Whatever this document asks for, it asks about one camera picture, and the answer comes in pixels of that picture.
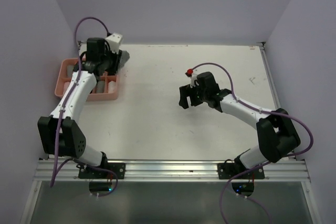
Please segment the grey striped underwear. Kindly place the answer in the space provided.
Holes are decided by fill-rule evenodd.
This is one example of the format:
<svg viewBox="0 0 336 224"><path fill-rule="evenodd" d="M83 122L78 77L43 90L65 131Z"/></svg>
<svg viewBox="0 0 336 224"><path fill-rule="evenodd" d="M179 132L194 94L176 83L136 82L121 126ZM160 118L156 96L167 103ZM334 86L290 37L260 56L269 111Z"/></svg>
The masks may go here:
<svg viewBox="0 0 336 224"><path fill-rule="evenodd" d="M115 74L118 74L121 71L129 59L130 54L126 50L119 50L115 63Z"/></svg>

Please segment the plain grey underwear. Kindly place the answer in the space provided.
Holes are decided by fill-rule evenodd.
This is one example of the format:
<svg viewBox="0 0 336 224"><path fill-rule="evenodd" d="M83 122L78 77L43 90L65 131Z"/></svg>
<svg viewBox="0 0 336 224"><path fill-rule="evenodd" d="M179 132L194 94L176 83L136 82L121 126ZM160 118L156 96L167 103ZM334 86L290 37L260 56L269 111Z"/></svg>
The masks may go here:
<svg viewBox="0 0 336 224"><path fill-rule="evenodd" d="M74 71L74 65L68 65L66 68L67 77L71 78Z"/></svg>

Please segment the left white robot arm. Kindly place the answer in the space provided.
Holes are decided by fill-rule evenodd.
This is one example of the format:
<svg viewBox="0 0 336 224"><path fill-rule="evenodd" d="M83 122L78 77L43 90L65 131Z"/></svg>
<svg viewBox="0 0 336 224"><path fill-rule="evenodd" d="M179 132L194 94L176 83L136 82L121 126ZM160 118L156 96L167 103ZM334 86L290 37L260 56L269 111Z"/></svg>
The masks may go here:
<svg viewBox="0 0 336 224"><path fill-rule="evenodd" d="M39 118L37 126L44 152L54 157L72 157L90 165L97 178L104 178L109 165L103 152L90 147L78 126L80 114L91 91L105 72L115 74L128 53L120 50L123 37L113 33L106 38L89 38L87 49L75 63L69 87L49 116Z"/></svg>

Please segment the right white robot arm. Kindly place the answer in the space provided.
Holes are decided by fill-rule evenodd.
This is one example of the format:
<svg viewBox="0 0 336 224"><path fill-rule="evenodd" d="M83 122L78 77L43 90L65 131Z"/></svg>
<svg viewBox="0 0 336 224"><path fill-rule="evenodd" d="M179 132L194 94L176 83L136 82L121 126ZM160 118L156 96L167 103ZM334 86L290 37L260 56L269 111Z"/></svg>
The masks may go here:
<svg viewBox="0 0 336 224"><path fill-rule="evenodd" d="M265 162L276 163L300 145L301 140L292 120L279 115L287 115L287 111L263 112L263 109L253 110L251 103L243 105L231 90L219 87L211 72L196 74L188 69L186 76L191 83L179 88L179 106L187 109L207 103L210 108L234 116L257 131L258 145L234 159L233 171L236 176L246 178L253 167Z"/></svg>

